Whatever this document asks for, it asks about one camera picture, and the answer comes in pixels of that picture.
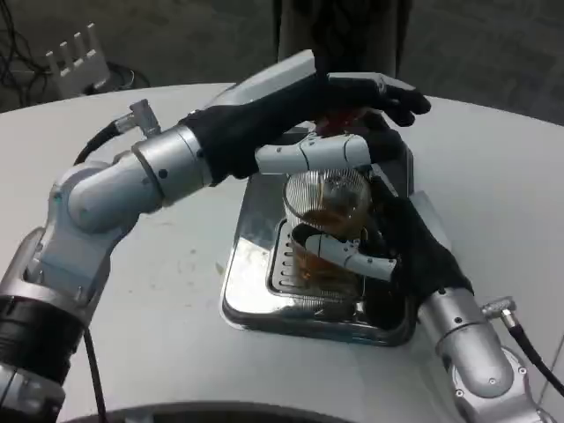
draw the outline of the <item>person's leg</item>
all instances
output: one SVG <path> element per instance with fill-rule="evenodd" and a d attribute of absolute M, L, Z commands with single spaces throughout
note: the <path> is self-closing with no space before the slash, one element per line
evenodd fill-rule
<path fill-rule="evenodd" d="M 412 0 L 275 0 L 278 59 L 312 48 L 329 71 L 396 76 Z"/>

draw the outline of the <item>metal cylinder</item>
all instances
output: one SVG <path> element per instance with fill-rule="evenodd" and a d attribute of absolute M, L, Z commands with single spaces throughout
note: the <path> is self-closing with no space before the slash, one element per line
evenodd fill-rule
<path fill-rule="evenodd" d="M 77 183 L 69 196 L 69 214 L 82 230 L 101 233 L 135 222 L 140 213 L 154 212 L 161 204 L 158 187 L 129 152 Z"/>
<path fill-rule="evenodd" d="M 437 354 L 456 369 L 473 394 L 498 397 L 511 388 L 511 365 L 469 291 L 457 288 L 434 293 L 419 308 L 419 320 Z"/>
<path fill-rule="evenodd" d="M 132 150 L 150 168 L 167 204 L 212 183 L 200 144 L 184 125 L 176 125 Z"/>

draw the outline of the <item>black band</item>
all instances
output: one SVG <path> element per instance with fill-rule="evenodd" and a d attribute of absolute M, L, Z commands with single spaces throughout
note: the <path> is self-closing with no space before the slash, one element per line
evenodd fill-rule
<path fill-rule="evenodd" d="M 55 412 L 55 410 L 58 410 L 58 408 L 49 406 L 46 407 L 44 412 L 30 416 L 29 414 L 0 406 L 0 421 L 3 423 L 55 423 L 58 415 L 58 412 Z"/>
<path fill-rule="evenodd" d="M 82 323 L 44 302 L 0 298 L 0 363 L 63 384 Z"/>

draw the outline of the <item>brown liquid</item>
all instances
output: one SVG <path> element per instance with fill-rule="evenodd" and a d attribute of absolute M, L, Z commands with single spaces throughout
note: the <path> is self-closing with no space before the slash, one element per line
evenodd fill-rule
<path fill-rule="evenodd" d="M 355 232 L 358 234 L 361 229 L 358 226 L 359 219 L 354 222 L 348 216 L 343 216 L 334 211 L 310 210 L 304 214 L 303 219 L 308 223 L 320 226 L 327 234 L 339 237 L 346 237 Z M 356 280 L 351 272 L 308 253 L 295 243 L 293 245 L 293 257 L 298 275 L 309 282 L 318 284 L 321 288 L 324 284 L 349 284 Z"/>

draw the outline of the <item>black glove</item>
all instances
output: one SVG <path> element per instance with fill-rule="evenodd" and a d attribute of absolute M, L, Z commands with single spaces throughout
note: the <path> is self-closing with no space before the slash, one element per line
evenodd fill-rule
<path fill-rule="evenodd" d="M 387 242 L 398 253 L 392 278 L 420 305 L 432 293 L 445 288 L 472 291 L 454 256 L 429 232 L 423 219 L 407 198 L 388 199 L 379 212 Z"/>
<path fill-rule="evenodd" d="M 276 144 L 293 126 L 329 112 L 377 108 L 398 125 L 408 126 L 414 122 L 413 114 L 431 108 L 415 88 L 378 73 L 314 73 L 256 99 L 244 95 L 250 93 L 249 83 L 240 87 L 181 120 L 196 135 L 214 183 L 230 174 L 245 178 L 255 173 L 257 148 Z"/>

